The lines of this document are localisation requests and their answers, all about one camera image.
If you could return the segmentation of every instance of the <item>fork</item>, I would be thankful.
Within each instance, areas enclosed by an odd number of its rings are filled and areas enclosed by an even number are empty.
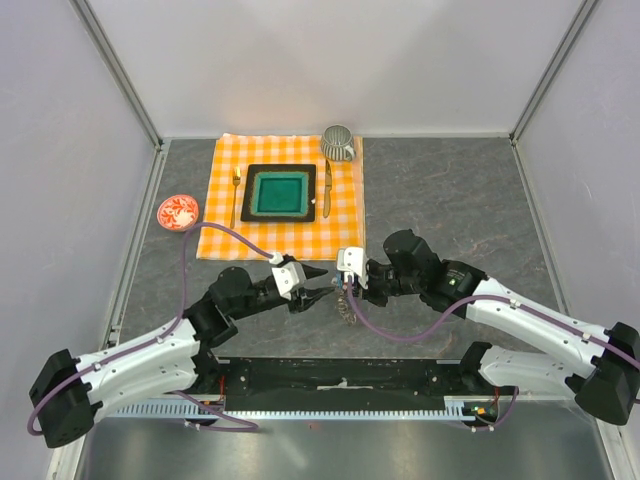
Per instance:
[[[236,194],[240,185],[240,167],[233,169],[233,210],[231,210],[231,228],[236,226]]]

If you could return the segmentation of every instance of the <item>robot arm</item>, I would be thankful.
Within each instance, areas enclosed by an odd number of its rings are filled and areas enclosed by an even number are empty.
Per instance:
[[[509,352],[487,343],[471,346],[461,363],[472,385],[484,379],[495,386],[575,396],[577,404],[606,422],[623,425],[640,388],[640,372],[604,345],[640,358],[640,338],[617,323],[611,329],[562,315],[533,302],[463,262],[443,260],[427,243],[402,230],[384,242],[390,264],[368,260],[360,248],[338,255],[343,282],[351,280],[356,296],[385,306],[390,296],[418,294],[438,312],[456,302],[477,298],[453,313],[492,326],[545,354]]]
[[[34,407],[66,379],[83,370],[88,373],[40,410],[38,420],[47,446],[59,447],[81,437],[94,423],[123,406],[166,392],[197,388],[218,368],[212,348],[238,333],[234,320],[281,305],[287,305],[291,312],[302,312],[334,291],[303,287],[307,278],[324,275],[326,270],[278,254],[270,262],[272,275],[256,283],[242,268],[222,271],[204,296],[184,312],[177,327],[171,321],[116,347],[75,359],[68,350],[53,354],[29,392]],[[171,328],[171,333],[163,336]]]

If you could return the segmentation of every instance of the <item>teal square plate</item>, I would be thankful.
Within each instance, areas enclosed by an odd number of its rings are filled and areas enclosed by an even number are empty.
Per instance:
[[[240,220],[313,222],[315,198],[315,165],[249,165]]]

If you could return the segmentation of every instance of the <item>knife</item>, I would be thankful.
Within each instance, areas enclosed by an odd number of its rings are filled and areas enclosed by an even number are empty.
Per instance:
[[[331,187],[333,186],[333,178],[331,177],[331,165],[329,160],[325,160],[324,167],[324,218],[329,216],[331,211]]]

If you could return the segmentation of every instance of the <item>cable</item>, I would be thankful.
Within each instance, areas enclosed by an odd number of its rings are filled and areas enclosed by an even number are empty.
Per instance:
[[[499,399],[500,399],[500,396],[498,395],[498,396],[497,396],[497,397],[496,397],[496,398],[491,402],[491,406],[489,407],[489,408],[491,408],[491,409],[493,409],[493,408],[495,407],[495,409],[496,409],[496,415],[495,415],[495,417],[496,417],[496,421],[500,418],[500,402],[499,402]],[[484,418],[482,418],[482,417],[478,414],[478,412],[477,412],[477,411],[476,411],[476,412],[474,412],[474,415],[476,416],[476,419],[477,419],[478,421],[482,422],[482,423],[485,423],[485,424],[487,424],[487,425],[494,425],[494,424],[495,424],[495,421],[491,422],[491,421],[489,421],[489,420],[485,420]]]
[[[475,301],[478,301],[478,300],[491,300],[491,301],[494,301],[494,302],[505,303],[507,305],[511,304],[511,299],[507,298],[507,297],[500,297],[498,295],[472,295],[470,297],[466,297],[466,298],[463,298],[461,300],[458,300],[453,305],[451,305],[449,308],[447,308],[444,311],[444,313],[440,316],[440,318],[438,320],[436,320],[436,322],[433,325],[431,325],[424,332],[422,332],[422,333],[420,333],[418,335],[410,336],[410,337],[401,337],[401,336],[398,336],[398,335],[394,335],[393,333],[385,332],[384,330],[376,327],[371,322],[369,322],[369,320],[364,315],[362,310],[360,310],[360,307],[356,303],[355,298],[353,297],[353,284],[352,284],[351,278],[349,278],[349,280],[347,282],[347,296],[349,297],[349,304],[351,305],[351,308],[353,308],[353,311],[355,312],[356,316],[360,319],[360,321],[362,323],[364,323],[367,327],[369,327],[369,329],[373,330],[378,335],[381,335],[381,336],[383,336],[385,338],[388,338],[389,340],[394,340],[396,342],[403,342],[403,343],[420,342],[420,341],[424,340],[429,335],[431,335],[435,330],[437,330],[438,327],[440,327],[440,325],[442,325],[442,323],[444,323],[444,321],[447,319],[447,317],[449,317],[458,308],[460,308],[463,305],[466,305],[468,303],[472,303],[472,302],[475,302]],[[546,313],[540,312],[540,311],[536,310],[535,308],[530,307],[528,305],[520,304],[519,308],[521,308],[525,312],[533,315],[534,317],[538,317],[540,320],[544,320],[546,322],[549,322],[552,325],[555,325],[556,327],[561,328],[562,330],[565,330],[565,331],[567,331],[567,332],[569,332],[569,333],[571,333],[571,334],[573,334],[573,335],[575,335],[577,337],[584,338],[587,341],[591,341],[591,342],[595,343],[596,345],[604,348],[605,350],[609,350],[611,353],[613,353],[614,355],[617,355],[618,357],[622,358],[624,361],[629,363],[631,366],[633,366],[637,370],[640,370],[640,361],[636,360],[631,355],[628,355],[627,353],[623,352],[618,347],[615,347],[614,345],[610,345],[609,343],[605,342],[604,340],[600,340],[597,337],[593,337],[591,335],[588,335],[585,332],[583,332],[582,330],[579,330],[579,329],[577,329],[575,327],[572,327],[571,325],[566,325],[563,322],[561,322],[560,320],[557,320],[557,319],[553,318],[552,316],[547,315]]]
[[[495,300],[496,298],[501,298],[501,297],[496,297],[494,295],[474,295],[471,297],[463,298],[462,300],[458,300],[456,303],[454,303],[449,308],[447,308],[442,313],[442,315],[440,315],[440,318],[438,318],[438,320],[436,320],[436,322],[433,325],[431,325],[429,328],[427,328],[424,332],[419,333],[418,335],[412,335],[410,337],[402,337],[399,335],[395,335],[393,333],[385,332],[381,328],[373,325],[367,319],[367,317],[362,312],[362,310],[360,310],[360,306],[358,305],[358,303],[356,302],[356,299],[353,296],[353,283],[352,283],[351,277],[349,277],[347,281],[347,297],[349,298],[349,304],[351,305],[351,308],[355,312],[358,319],[362,323],[364,323],[369,329],[373,330],[375,333],[377,333],[380,336],[383,336],[384,338],[393,340],[394,342],[401,342],[401,343],[413,343],[413,342],[420,342],[424,340],[433,332],[435,332],[440,327],[440,325],[442,325],[445,322],[445,320],[449,317],[449,315],[451,315],[458,308],[460,308],[463,305],[466,305],[467,303],[475,302],[476,300]]]
[[[83,376],[85,376],[86,374],[92,372],[93,370],[97,370],[97,369],[103,367],[104,365],[107,365],[108,363],[111,363],[111,362],[113,362],[115,360],[118,360],[118,359],[120,359],[120,358],[122,358],[124,356],[130,355],[132,353],[138,352],[138,351],[140,351],[140,350],[142,350],[144,348],[147,348],[150,345],[155,345],[158,342],[158,338],[159,339],[164,339],[164,338],[168,337],[169,335],[171,335],[171,333],[173,333],[176,328],[178,328],[178,326],[182,322],[182,314],[184,313],[185,308],[187,306],[187,242],[188,242],[189,238],[191,237],[191,235],[193,235],[193,233],[195,231],[200,230],[203,227],[211,227],[211,228],[215,228],[217,230],[221,230],[222,232],[227,233],[227,234],[231,235],[232,237],[234,237],[235,239],[239,240],[240,242],[244,243],[247,247],[249,247],[252,250],[254,250],[255,252],[259,253],[263,257],[266,257],[266,258],[269,258],[269,259],[271,259],[273,257],[272,254],[270,254],[268,252],[265,252],[264,250],[262,250],[258,246],[256,246],[253,243],[251,243],[248,239],[246,239],[245,237],[243,237],[239,233],[234,232],[233,230],[231,230],[230,228],[225,227],[224,225],[220,225],[220,224],[212,223],[212,222],[196,223],[194,226],[192,226],[189,230],[187,230],[185,232],[184,237],[182,239],[182,251],[181,251],[181,254],[180,254],[180,268],[181,268],[181,277],[182,277],[182,295],[181,295],[181,298],[180,298],[180,306],[178,308],[178,312],[176,314],[175,319],[173,320],[173,322],[169,326],[169,328],[167,328],[164,332],[162,332],[160,335],[158,335],[158,337],[155,337],[155,338],[152,338],[150,340],[147,340],[146,342],[143,342],[143,343],[141,343],[139,345],[135,345],[133,347],[127,348],[127,349],[125,349],[125,350],[123,350],[121,352],[118,352],[118,353],[115,353],[115,354],[113,354],[113,355],[111,355],[109,357],[103,358],[99,362],[95,362],[95,363],[91,364],[90,366],[80,370],[77,373],[74,373],[73,375],[71,375],[70,377],[66,378],[65,380],[60,382],[58,385],[53,387],[51,389],[51,391],[49,393],[47,393],[42,398],[42,400],[40,400],[38,402],[38,404],[34,407],[33,411],[29,415],[29,419],[27,420],[27,432],[29,432],[30,435],[40,436],[40,435],[43,434],[42,430],[36,430],[34,428],[34,426],[33,426],[33,424],[36,421],[36,418],[38,417],[38,414],[42,411],[42,409],[45,407],[45,405],[47,405],[47,403],[49,403],[51,401],[52,398],[54,398],[58,393],[60,393],[65,388],[67,388],[73,382],[75,382],[76,380],[81,379]]]
[[[502,425],[504,422],[506,422],[507,419],[511,416],[511,414],[513,413],[513,408],[516,404],[516,398],[518,397],[519,394],[520,394],[520,389],[518,387],[514,387],[513,396],[511,397],[511,401],[509,402],[509,406],[507,407],[507,410],[504,412],[504,415],[498,418],[496,422],[492,425],[487,425],[486,427],[467,427],[467,426],[459,425],[457,423],[449,423],[449,425],[456,428],[462,428],[464,430],[471,430],[472,432],[477,432],[477,431],[492,432],[496,428],[498,428],[500,425]]]
[[[355,325],[358,323],[358,319],[355,313],[353,313],[353,309],[349,306],[349,300],[342,288],[338,290],[338,313],[347,325]]]
[[[173,393],[174,395],[178,395],[184,398],[185,400],[188,400],[189,402],[197,405],[198,408],[200,408],[201,410],[204,410],[205,412],[208,412],[211,415],[215,415],[216,417],[222,418],[224,420],[228,420],[233,423],[244,425],[244,427],[215,427],[215,426],[200,425],[198,423],[189,422],[188,420],[185,420],[185,426],[187,427],[192,427],[192,428],[195,428],[196,430],[210,430],[213,432],[236,432],[236,433],[255,432],[258,429],[257,424],[250,422],[248,420],[243,420],[241,418],[235,418],[235,417],[226,415],[219,410],[216,410],[208,405],[205,405],[204,403],[198,401],[197,399],[193,398],[190,395],[187,395],[184,392],[175,391],[171,393]]]
[[[220,384],[220,400],[224,401],[224,375],[220,377],[218,383]]]

